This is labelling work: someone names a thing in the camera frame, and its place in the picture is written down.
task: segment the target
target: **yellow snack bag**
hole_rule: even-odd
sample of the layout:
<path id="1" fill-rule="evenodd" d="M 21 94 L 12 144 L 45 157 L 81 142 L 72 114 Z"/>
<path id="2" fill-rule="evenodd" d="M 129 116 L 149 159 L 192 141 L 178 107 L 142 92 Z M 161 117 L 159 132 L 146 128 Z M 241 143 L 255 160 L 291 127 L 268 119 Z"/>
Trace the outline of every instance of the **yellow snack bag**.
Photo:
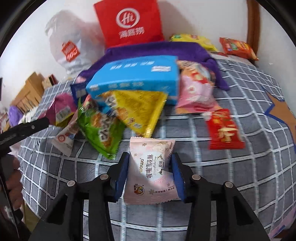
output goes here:
<path id="1" fill-rule="evenodd" d="M 191 34 L 175 34 L 170 40 L 172 42 L 194 42 L 200 44 L 204 49 L 208 51 L 219 52 L 219 50 L 211 43 L 211 41 L 205 37 Z"/>
<path id="2" fill-rule="evenodd" d="M 150 138 L 168 97 L 160 91 L 111 90 L 101 96 L 116 116 L 142 137 Z"/>

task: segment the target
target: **green snack bag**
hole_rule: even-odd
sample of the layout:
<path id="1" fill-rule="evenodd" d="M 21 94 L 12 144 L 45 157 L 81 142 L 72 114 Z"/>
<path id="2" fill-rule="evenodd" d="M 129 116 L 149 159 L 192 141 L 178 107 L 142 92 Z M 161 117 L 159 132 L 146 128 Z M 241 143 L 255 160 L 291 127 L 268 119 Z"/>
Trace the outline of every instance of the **green snack bag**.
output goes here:
<path id="1" fill-rule="evenodd" d="M 98 152 L 108 159 L 115 159 L 125 129 L 123 122 L 101 113 L 90 95 L 83 105 L 79 101 L 77 122 L 82 134 Z"/>

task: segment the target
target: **white wall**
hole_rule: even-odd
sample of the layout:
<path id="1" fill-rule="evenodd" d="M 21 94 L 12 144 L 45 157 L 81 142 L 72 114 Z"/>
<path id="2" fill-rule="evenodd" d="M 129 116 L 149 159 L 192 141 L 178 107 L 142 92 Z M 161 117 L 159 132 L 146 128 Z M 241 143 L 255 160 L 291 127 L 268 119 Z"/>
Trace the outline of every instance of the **white wall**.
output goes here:
<path id="1" fill-rule="evenodd" d="M 290 109 L 296 114 L 296 47 L 281 25 L 263 8 L 258 65 L 282 88 Z"/>
<path id="2" fill-rule="evenodd" d="M 46 23 L 62 9 L 74 12 L 85 21 L 97 22 L 95 2 L 98 0 L 47 0 L 23 23 L 0 57 L 4 106 L 9 106 L 34 71 L 63 79 L 66 72 L 52 57 L 44 34 Z M 159 7 L 167 39 L 174 33 L 203 35 L 220 50 L 219 37 L 246 41 L 245 0 L 159 0 Z"/>

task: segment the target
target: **pink snack bag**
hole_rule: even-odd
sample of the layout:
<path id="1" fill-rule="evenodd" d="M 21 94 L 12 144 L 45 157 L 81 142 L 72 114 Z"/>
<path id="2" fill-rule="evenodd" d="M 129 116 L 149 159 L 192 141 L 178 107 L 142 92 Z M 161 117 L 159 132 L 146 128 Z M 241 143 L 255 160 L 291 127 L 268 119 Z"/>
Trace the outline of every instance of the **pink snack bag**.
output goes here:
<path id="1" fill-rule="evenodd" d="M 221 109 L 213 97 L 215 74 L 203 65 L 178 61 L 182 70 L 177 114 L 203 113 Z"/>
<path id="2" fill-rule="evenodd" d="M 178 198 L 173 174 L 168 171 L 174 144 L 175 140 L 131 137 L 123 195 L 126 204 L 156 204 Z"/>
<path id="3" fill-rule="evenodd" d="M 68 93 L 62 93 L 54 98 L 48 110 L 42 112 L 39 119 L 47 117 L 50 125 L 66 127 L 76 110 L 77 107 L 73 96 Z"/>

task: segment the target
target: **orange snack bag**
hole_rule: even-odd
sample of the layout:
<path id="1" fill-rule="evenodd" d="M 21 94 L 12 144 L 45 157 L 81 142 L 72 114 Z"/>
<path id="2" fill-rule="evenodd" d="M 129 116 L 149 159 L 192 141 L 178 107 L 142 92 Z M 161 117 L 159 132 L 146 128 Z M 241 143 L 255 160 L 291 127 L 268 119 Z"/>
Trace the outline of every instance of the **orange snack bag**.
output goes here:
<path id="1" fill-rule="evenodd" d="M 245 143 L 228 109 L 206 112 L 202 115 L 212 138 L 210 150 L 244 149 Z"/>
<path id="2" fill-rule="evenodd" d="M 245 42 L 235 39 L 220 38 L 220 43 L 226 54 L 256 61 L 259 60 L 250 45 Z"/>

